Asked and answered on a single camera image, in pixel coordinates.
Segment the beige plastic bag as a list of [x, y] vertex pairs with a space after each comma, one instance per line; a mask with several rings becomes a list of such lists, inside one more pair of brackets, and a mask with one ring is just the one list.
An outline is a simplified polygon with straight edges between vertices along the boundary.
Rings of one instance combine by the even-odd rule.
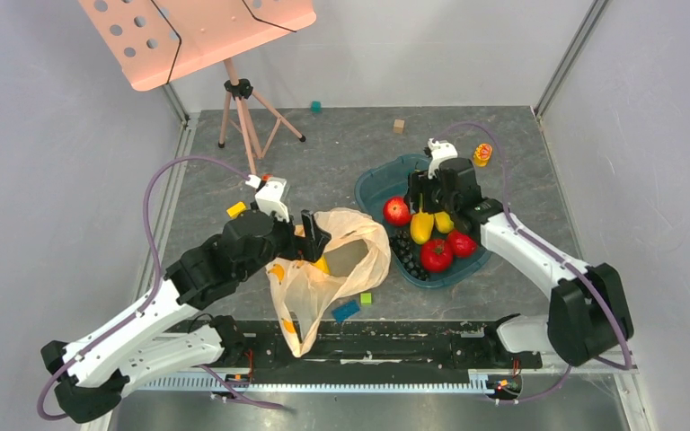
[[370, 215], [339, 207], [314, 219], [332, 236], [324, 249], [325, 268], [286, 259], [265, 267], [281, 334], [295, 358], [313, 347], [330, 305], [381, 285], [391, 264], [387, 231]]

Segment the yellow lemon fake fruit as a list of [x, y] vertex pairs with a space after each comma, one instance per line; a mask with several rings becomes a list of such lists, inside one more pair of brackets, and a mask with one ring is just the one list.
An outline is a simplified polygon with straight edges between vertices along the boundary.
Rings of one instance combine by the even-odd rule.
[[318, 268], [320, 271], [322, 271], [326, 275], [331, 274], [328, 263], [327, 263], [326, 258], [324, 256], [322, 256], [320, 259], [318, 259], [316, 262], [314, 262], [313, 266], [315, 268]]

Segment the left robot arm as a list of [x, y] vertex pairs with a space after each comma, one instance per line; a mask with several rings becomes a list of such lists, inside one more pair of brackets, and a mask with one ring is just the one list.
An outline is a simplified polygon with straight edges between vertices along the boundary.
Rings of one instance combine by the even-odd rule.
[[161, 334], [233, 294], [275, 259], [318, 261], [331, 235], [314, 215], [301, 213], [302, 233], [282, 199], [286, 181], [251, 176], [251, 206], [156, 279], [153, 287], [115, 318], [70, 343], [51, 341], [40, 353], [62, 418], [91, 422], [115, 409], [137, 388], [162, 376], [218, 362], [237, 365], [246, 342], [236, 321], [216, 316], [172, 339]]

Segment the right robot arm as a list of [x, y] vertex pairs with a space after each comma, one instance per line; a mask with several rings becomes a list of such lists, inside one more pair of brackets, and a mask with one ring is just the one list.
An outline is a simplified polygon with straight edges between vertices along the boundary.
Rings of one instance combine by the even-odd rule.
[[633, 322], [618, 271], [590, 265], [561, 251], [522, 224], [509, 206], [482, 194], [473, 162], [447, 141], [429, 139], [427, 169], [408, 177], [407, 202], [429, 213], [442, 211], [460, 233], [475, 240], [527, 277], [549, 301], [547, 314], [515, 315], [494, 326], [482, 345], [485, 359], [505, 366], [518, 353], [552, 352], [573, 367], [619, 347], [616, 368], [633, 367]]

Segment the red tomato fake fruit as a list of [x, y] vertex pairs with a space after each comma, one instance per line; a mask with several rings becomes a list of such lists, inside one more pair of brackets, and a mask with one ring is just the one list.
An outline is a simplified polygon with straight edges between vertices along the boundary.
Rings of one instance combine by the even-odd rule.
[[442, 273], [454, 261], [454, 253], [444, 239], [432, 239], [420, 248], [420, 264], [429, 273]]

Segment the black grapes fake bunch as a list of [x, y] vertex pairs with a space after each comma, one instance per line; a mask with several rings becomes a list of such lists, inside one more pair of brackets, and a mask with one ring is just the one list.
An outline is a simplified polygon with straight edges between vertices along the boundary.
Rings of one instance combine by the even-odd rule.
[[398, 260], [398, 264], [407, 272], [410, 278], [428, 281], [429, 272], [420, 263], [420, 248], [404, 229], [397, 229], [389, 237], [390, 247]]

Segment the yellow green mango fruit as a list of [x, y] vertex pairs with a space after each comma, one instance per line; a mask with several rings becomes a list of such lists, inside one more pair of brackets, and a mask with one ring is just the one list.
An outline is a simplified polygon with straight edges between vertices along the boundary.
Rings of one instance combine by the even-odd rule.
[[455, 229], [454, 222], [446, 212], [437, 212], [433, 215], [435, 228], [439, 233], [448, 234]]

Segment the yellow red toy piece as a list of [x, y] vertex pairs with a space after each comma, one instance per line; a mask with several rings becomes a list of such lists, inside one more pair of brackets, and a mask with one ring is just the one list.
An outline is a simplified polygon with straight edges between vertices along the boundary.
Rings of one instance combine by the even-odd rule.
[[473, 163], [478, 167], [487, 166], [492, 157], [492, 153], [492, 145], [488, 143], [478, 145], [473, 152]]

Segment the teal plastic tub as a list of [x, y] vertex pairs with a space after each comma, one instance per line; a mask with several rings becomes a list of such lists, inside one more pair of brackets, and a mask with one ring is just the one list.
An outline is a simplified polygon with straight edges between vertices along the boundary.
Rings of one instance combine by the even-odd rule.
[[[429, 159], [422, 154], [406, 154], [360, 175], [355, 185], [355, 198], [361, 212], [372, 216], [381, 223], [389, 236], [396, 227], [388, 224], [383, 215], [385, 202], [394, 196], [403, 197], [408, 191], [408, 177], [412, 172], [424, 171], [429, 167]], [[392, 266], [409, 283], [426, 289], [454, 286], [481, 270], [491, 257], [491, 253], [479, 246], [468, 258], [455, 259], [442, 273], [429, 273], [425, 280], [414, 277], [400, 258], [392, 251]]]

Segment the blue flat block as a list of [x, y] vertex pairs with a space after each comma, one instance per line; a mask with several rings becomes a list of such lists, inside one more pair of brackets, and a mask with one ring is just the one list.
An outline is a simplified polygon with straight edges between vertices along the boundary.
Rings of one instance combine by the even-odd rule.
[[342, 323], [359, 312], [360, 305], [358, 301], [350, 300], [332, 309], [331, 314], [336, 322]]

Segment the small green cube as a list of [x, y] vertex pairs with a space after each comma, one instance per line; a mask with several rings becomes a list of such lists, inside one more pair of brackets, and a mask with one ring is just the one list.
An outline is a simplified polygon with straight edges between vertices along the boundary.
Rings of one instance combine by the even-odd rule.
[[370, 292], [361, 293], [359, 301], [361, 306], [370, 306], [372, 304], [372, 294]]

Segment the small wooden cube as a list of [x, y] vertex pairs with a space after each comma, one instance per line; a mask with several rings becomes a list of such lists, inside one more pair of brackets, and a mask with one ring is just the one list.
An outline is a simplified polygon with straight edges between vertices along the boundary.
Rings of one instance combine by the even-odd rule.
[[395, 134], [403, 134], [405, 130], [405, 120], [396, 119], [393, 124], [393, 132]]

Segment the small yellow block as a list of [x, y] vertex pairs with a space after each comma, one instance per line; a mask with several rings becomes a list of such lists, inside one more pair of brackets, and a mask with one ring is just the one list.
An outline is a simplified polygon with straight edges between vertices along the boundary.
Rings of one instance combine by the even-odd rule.
[[244, 212], [244, 211], [246, 211], [246, 210], [247, 210], [246, 204], [245, 204], [244, 202], [240, 201], [240, 202], [237, 202], [237, 203], [233, 204], [232, 206], [230, 206], [230, 207], [226, 210], [226, 213], [228, 214], [228, 216], [229, 216], [231, 219], [235, 219], [235, 218], [238, 217], [242, 212]]

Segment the pink music stand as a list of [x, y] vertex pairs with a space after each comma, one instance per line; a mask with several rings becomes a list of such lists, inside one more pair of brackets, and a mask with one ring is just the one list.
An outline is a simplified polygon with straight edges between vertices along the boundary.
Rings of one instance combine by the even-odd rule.
[[136, 91], [223, 64], [228, 75], [224, 108], [235, 107], [238, 120], [233, 122], [224, 113], [218, 145], [225, 146], [226, 128], [233, 125], [242, 135], [252, 172], [273, 140], [259, 140], [250, 99], [275, 117], [277, 127], [285, 126], [300, 142], [306, 140], [249, 80], [236, 73], [234, 57], [312, 25], [313, 2], [80, 0], [79, 4]]

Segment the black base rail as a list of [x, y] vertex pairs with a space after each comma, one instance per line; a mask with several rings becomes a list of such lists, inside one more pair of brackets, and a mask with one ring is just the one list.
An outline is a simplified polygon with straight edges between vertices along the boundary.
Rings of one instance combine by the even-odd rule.
[[182, 368], [145, 390], [214, 391], [220, 375], [238, 391], [494, 394], [506, 377], [561, 376], [554, 353], [511, 354], [493, 344], [489, 321], [324, 321], [312, 349], [292, 355], [275, 321], [239, 321], [245, 354], [212, 374]]

